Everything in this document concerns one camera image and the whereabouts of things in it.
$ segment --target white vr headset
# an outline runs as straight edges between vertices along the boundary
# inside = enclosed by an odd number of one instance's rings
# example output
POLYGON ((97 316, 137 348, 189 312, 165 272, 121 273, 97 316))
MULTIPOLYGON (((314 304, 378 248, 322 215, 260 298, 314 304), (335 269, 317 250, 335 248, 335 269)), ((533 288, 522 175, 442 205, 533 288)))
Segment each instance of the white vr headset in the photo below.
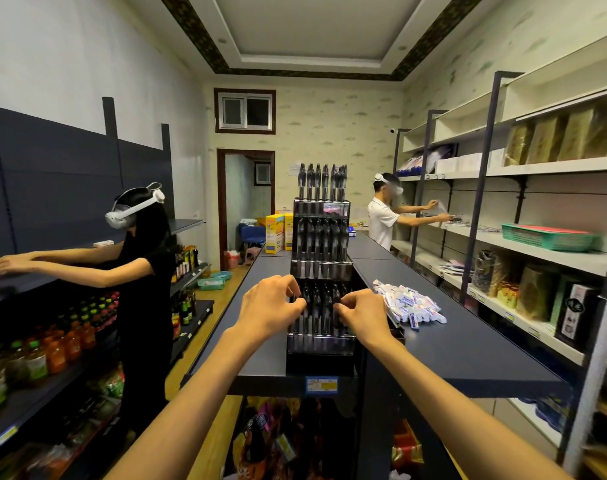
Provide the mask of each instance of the white vr headset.
POLYGON ((146 187, 147 189, 152 190, 152 197, 148 200, 145 200, 141 203, 138 203, 134 207, 128 207, 126 205, 121 205, 120 207, 124 207, 123 209, 117 209, 117 201, 126 193, 131 190, 126 190, 119 197, 115 199, 115 203, 112 205, 112 210, 106 214, 106 222, 113 229, 126 229, 128 227, 133 227, 136 223, 135 212, 138 212, 141 209, 145 209, 146 207, 151 206, 153 203, 163 203, 165 199, 165 195, 161 191, 161 184, 159 182, 153 182, 146 187))
POLYGON ((395 184, 391 184, 381 173, 377 173, 375 175, 375 182, 383 182, 386 185, 390 185, 391 189, 394 189, 398 196, 404 193, 404 189, 395 184))

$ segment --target ceiling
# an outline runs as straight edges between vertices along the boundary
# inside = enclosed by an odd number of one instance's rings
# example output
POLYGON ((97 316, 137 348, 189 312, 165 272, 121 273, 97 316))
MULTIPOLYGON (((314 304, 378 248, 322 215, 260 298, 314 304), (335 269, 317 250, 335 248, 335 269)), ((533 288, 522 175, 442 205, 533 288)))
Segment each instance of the ceiling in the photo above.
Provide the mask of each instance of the ceiling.
POLYGON ((401 82, 500 0, 128 0, 202 77, 401 82))

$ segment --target pile of erasers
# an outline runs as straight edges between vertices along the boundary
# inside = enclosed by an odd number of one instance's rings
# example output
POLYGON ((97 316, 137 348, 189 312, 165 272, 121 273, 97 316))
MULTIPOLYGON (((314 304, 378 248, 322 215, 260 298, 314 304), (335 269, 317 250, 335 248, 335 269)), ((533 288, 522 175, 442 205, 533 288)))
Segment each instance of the pile of erasers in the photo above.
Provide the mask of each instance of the pile of erasers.
POLYGON ((439 312, 441 308, 418 291, 404 286, 385 285, 379 280, 373 282, 375 293, 384 297, 389 315, 397 322, 410 324, 418 329, 420 322, 446 323, 446 317, 439 312))

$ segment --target door frame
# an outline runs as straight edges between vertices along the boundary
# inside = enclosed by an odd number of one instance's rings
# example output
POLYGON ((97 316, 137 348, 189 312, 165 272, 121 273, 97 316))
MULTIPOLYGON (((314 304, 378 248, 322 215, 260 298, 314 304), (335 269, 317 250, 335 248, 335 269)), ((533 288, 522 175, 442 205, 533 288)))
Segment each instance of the door frame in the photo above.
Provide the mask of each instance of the door frame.
POLYGON ((219 214, 219 269, 227 269, 224 252, 228 250, 228 222, 225 187, 225 156, 226 153, 266 157, 270 161, 270 213, 275 213, 275 152, 272 150, 231 150, 217 148, 217 204, 219 214))

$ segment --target short black hair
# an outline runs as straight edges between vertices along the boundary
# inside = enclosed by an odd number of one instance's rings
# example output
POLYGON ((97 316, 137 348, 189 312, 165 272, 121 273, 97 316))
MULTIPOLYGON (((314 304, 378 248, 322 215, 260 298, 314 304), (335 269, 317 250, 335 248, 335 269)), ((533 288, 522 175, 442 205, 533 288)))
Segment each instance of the short black hair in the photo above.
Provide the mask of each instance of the short black hair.
MULTIPOLYGON (((399 177, 397 177, 396 175, 393 175, 392 173, 388 173, 388 172, 382 173, 382 177, 384 177, 384 179, 386 179, 391 184, 399 185, 401 183, 399 181, 399 177)), ((381 190, 384 185, 386 185, 386 182, 381 182, 379 180, 377 180, 376 182, 373 182, 373 187, 375 188, 375 192, 379 192, 379 190, 381 190)))

